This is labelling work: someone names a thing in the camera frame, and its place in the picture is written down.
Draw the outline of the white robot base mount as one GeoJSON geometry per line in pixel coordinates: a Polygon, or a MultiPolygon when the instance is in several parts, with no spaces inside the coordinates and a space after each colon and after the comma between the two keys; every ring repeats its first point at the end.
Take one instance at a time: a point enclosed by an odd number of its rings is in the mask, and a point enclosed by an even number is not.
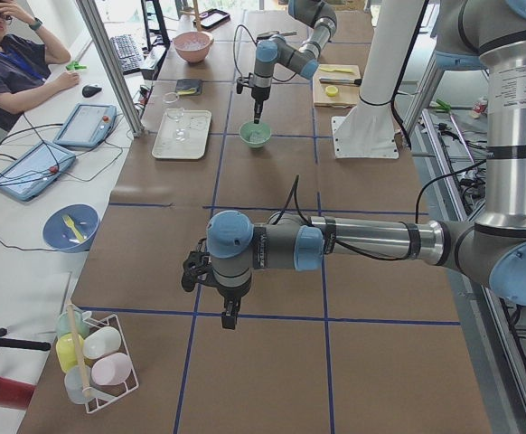
{"type": "Polygon", "coordinates": [[[332,118],[336,158],[399,157],[393,100],[426,9],[424,0],[381,3],[357,105],[346,117],[332,118]]]}

